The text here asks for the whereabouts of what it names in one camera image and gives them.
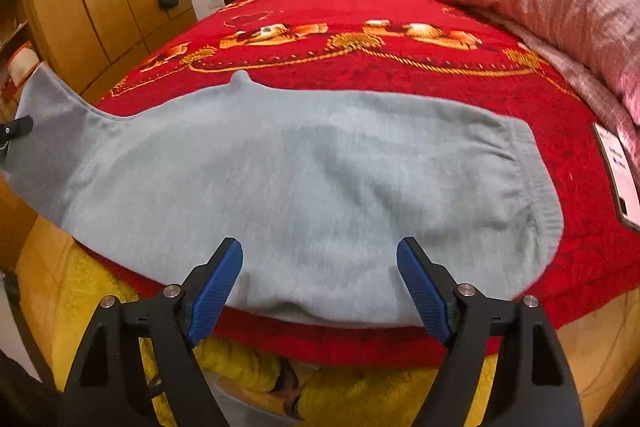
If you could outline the grey pants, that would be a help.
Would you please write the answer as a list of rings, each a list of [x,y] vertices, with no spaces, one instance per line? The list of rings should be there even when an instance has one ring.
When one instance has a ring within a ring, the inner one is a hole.
[[[233,308],[302,323],[416,325],[396,268],[414,237],[490,297],[521,295],[563,216],[525,121],[442,98],[222,86],[130,116],[102,112],[47,66],[28,80],[1,171],[99,255],[183,280],[226,237],[244,253]]]

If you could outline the yellow fleece blanket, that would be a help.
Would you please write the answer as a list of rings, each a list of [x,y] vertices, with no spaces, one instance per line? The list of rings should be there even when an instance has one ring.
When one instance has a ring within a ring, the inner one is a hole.
[[[55,387],[63,389],[99,300],[150,297],[153,282],[88,253],[37,219],[17,261],[21,307]],[[564,255],[535,287],[558,330],[587,425],[639,362],[639,267],[594,251]],[[444,350],[415,327],[326,329],[221,315],[195,351],[202,369],[255,407],[301,426],[407,426]]]

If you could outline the white pink smartphone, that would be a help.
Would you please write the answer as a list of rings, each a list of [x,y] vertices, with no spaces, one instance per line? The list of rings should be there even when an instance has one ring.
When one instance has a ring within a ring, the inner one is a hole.
[[[592,129],[610,179],[618,219],[626,227],[639,231],[639,195],[623,145],[600,124],[593,124]]]

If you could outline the pink striped duvet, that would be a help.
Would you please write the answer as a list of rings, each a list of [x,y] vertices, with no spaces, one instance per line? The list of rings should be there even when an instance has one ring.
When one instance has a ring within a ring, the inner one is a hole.
[[[544,57],[639,167],[639,0],[442,0],[472,6]]]

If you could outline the red patterned bed blanket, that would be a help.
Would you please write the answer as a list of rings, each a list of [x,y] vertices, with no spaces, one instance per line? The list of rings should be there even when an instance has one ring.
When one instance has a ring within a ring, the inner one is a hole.
[[[616,216],[596,117],[505,30],[437,0],[236,0],[204,20],[181,17],[88,100],[134,115],[240,69],[278,89],[436,96],[525,120],[564,215],[559,250],[533,287],[550,322],[597,313],[610,331],[610,302],[638,298],[639,235]]]

